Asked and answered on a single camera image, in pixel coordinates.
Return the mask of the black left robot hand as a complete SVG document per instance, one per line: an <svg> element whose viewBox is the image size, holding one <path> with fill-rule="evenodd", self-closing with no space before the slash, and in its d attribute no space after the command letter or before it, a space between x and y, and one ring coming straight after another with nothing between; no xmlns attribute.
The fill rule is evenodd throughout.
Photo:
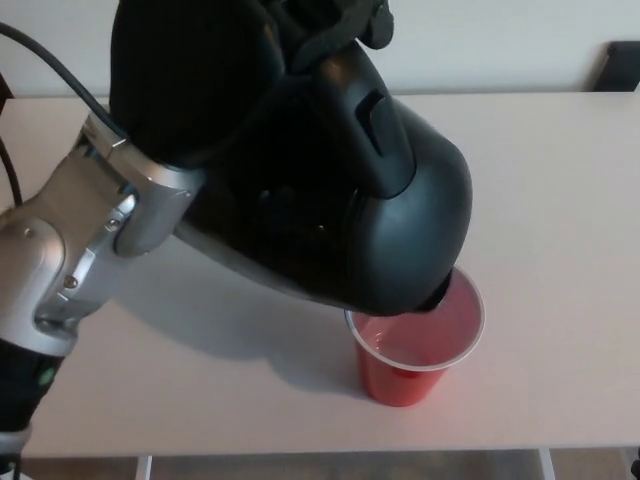
<svg viewBox="0 0 640 480"><path fill-rule="evenodd" d="M393 33L386 1L121 1L110 112L147 157L198 169L286 76Z"/></svg>

